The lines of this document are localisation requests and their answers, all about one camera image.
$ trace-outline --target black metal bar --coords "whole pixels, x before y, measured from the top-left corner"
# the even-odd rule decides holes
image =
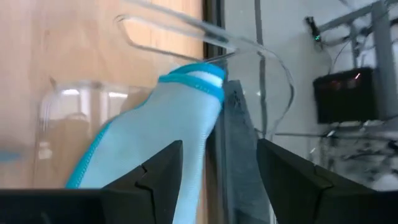
[[[224,0],[203,0],[203,20],[218,27],[225,28]],[[222,47],[203,43],[205,59],[219,57],[226,53]],[[228,81],[226,72],[224,82]],[[206,143],[206,192],[208,223],[229,223],[228,197],[225,189],[226,148],[224,111],[216,122],[213,132]]]
[[[358,31],[356,30],[354,24],[351,23],[349,25],[349,38],[351,39],[351,53],[353,54],[354,68],[358,68],[359,50],[356,41],[357,36],[358,36]]]
[[[254,15],[256,20],[256,37],[257,43],[264,45],[262,37],[262,19],[261,19],[261,0],[254,0]],[[267,104],[266,104],[266,58],[263,54],[258,53],[260,59],[259,69],[259,85],[260,85],[260,105],[261,105],[261,119],[262,119],[262,137],[265,138],[267,130]]]

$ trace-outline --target transparent plastic lid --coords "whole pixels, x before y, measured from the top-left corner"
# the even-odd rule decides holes
[[[189,38],[199,43],[193,48],[202,49],[206,42],[226,49],[226,55],[206,61],[225,69],[228,80],[240,80],[259,132],[273,132],[292,102],[291,77],[280,58],[250,40],[142,1],[116,1],[107,8],[84,1],[79,9],[55,2],[34,11],[39,22],[32,31],[29,86],[2,90],[7,94],[2,94],[6,106],[0,113],[0,188],[64,187],[107,120],[145,100],[159,75],[203,61],[201,54],[184,55],[187,50],[180,45],[143,34],[160,33],[175,43]],[[252,68],[261,66],[266,52],[281,69],[260,77]],[[290,99],[266,97],[269,76],[278,77],[272,79],[278,83],[267,83],[267,88],[291,91]],[[280,113],[266,124],[261,102],[268,99]]]

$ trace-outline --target cable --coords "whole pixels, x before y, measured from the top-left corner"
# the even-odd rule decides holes
[[[394,40],[391,42],[391,44],[394,44],[394,43],[396,43],[396,42],[398,42],[398,38],[394,39]],[[375,45],[372,45],[372,46],[370,46],[370,47],[367,47],[367,48],[365,48],[365,49],[362,49],[362,51],[372,50],[373,48],[375,48]]]
[[[333,61],[333,64],[332,64],[332,65],[330,66],[330,68],[329,68],[328,75],[330,75],[330,73],[333,71],[333,69],[334,69],[334,67],[335,67],[335,65],[336,65],[336,62],[337,62],[338,57],[341,55],[341,53],[343,52],[344,48],[347,47],[347,45],[348,45],[349,43],[350,43],[350,42],[347,42],[347,43],[341,48],[341,50],[338,52],[337,56],[335,57],[335,59],[334,59],[334,61]]]
[[[328,75],[329,75],[331,73],[331,69],[332,69],[332,66],[333,66],[333,58],[331,57],[329,51],[325,50],[325,52],[328,55],[329,60],[330,60],[330,65],[329,65],[329,69],[328,69]]]
[[[394,116],[391,116],[391,117],[389,117],[389,118],[387,118],[387,119],[385,119],[385,120],[384,120],[384,124],[386,124],[387,122],[389,122],[389,121],[391,121],[391,120],[393,120],[393,119],[396,119],[396,118],[398,118],[398,114],[397,114],[397,115],[394,115]]]
[[[365,36],[365,38],[368,38],[369,35],[373,32],[373,24],[374,24],[375,22],[377,22],[379,19],[383,18],[385,15],[387,15],[387,14],[389,13],[389,11],[390,11],[393,7],[395,7],[395,6],[397,6],[397,5],[398,5],[398,3],[394,3],[394,4],[389,5],[389,8],[388,8],[387,12],[385,12],[383,15],[379,16],[377,19],[375,19],[374,21],[372,21],[372,23],[371,23],[369,26],[367,26],[367,27],[365,27],[365,28],[362,28],[362,29],[359,31],[359,35],[363,35],[363,36]],[[391,27],[392,27],[392,26],[395,26],[395,25],[398,25],[398,17],[390,21],[390,26],[391,26]],[[345,36],[345,37],[342,37],[342,38],[340,38],[340,39],[334,40],[333,42],[334,42],[334,43],[336,43],[336,42],[337,42],[337,43],[342,43],[342,42],[345,42],[345,41],[348,41],[348,40],[350,40],[349,35],[347,35],[347,36]],[[331,47],[331,46],[336,45],[336,44],[333,44],[333,42],[332,42],[332,43],[330,43],[330,42],[322,42],[322,44],[325,45],[325,46]]]
[[[292,103],[293,103],[293,100],[295,97],[294,80],[293,80],[292,74],[290,73],[290,70],[286,67],[284,61],[274,51],[269,50],[268,48],[266,48],[263,45],[258,45],[258,46],[260,48],[262,48],[263,50],[265,50],[266,52],[273,55],[278,60],[278,62],[282,66],[282,68],[285,70],[285,76],[287,79],[287,83],[289,84],[289,90],[290,90],[290,99],[289,99],[289,102],[287,103],[286,109],[283,111],[282,115],[274,122],[273,127],[269,131],[266,131],[266,132],[264,132],[264,130],[260,131],[256,128],[254,129],[256,132],[261,133],[262,135],[269,133],[268,140],[272,141],[274,138],[275,132],[277,131],[277,128],[279,127],[280,122],[285,118],[285,115],[287,114],[289,109],[292,107]]]
[[[359,157],[366,157],[366,156],[391,156],[396,157],[398,156],[397,153],[388,153],[388,152],[381,152],[381,151],[374,151],[374,152],[361,152],[353,155],[344,155],[341,157],[342,160],[347,161],[350,159],[357,159]]]
[[[359,67],[363,67],[364,63],[365,63],[365,58],[366,58],[367,54],[363,54],[361,57],[361,64],[359,65]]]

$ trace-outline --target metal frame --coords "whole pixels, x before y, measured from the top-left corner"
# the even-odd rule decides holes
[[[218,27],[225,28],[224,0],[204,0],[203,20]],[[205,58],[214,58],[226,54],[226,50],[215,45],[203,44]],[[224,110],[221,111],[213,132],[206,142],[206,192],[209,224],[231,223],[233,208],[230,205],[230,194],[226,165],[226,131]]]
[[[388,17],[388,5],[397,2],[398,0],[380,0],[318,27],[322,33],[346,24],[350,27],[351,44],[356,44],[358,31],[353,25],[353,21],[366,14],[371,14],[377,63],[373,81],[378,103],[379,119],[381,120],[391,119],[398,115],[396,71],[391,46],[390,20]],[[359,51],[356,48],[351,49],[353,51],[354,67],[357,68]]]

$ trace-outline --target white wall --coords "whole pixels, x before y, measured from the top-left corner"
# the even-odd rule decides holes
[[[371,2],[370,0],[348,1],[354,7],[365,6]],[[328,73],[331,58],[334,60],[343,45],[327,48],[330,56],[326,52],[317,52],[303,19],[305,16],[313,16],[317,25],[321,25],[351,10],[338,0],[263,0],[261,3],[264,45],[282,57],[294,77],[296,87],[295,101],[281,122],[278,132],[319,133],[325,127],[316,123],[312,81]],[[392,15],[397,15],[397,8],[391,11]],[[356,21],[356,25],[366,26],[367,20],[370,21],[370,17]],[[325,40],[333,40],[348,35],[348,32],[347,28],[340,27],[323,33],[322,36]],[[334,72],[352,68],[350,48],[350,44],[345,47],[336,61]],[[280,116],[288,96],[286,86],[282,84],[283,71],[275,59],[268,57],[267,61],[267,95],[273,95],[267,101],[268,118],[271,123]],[[364,64],[374,66],[372,52],[368,53]],[[308,139],[295,137],[275,137],[274,140],[301,156],[306,156],[311,145],[315,143],[308,143]]]

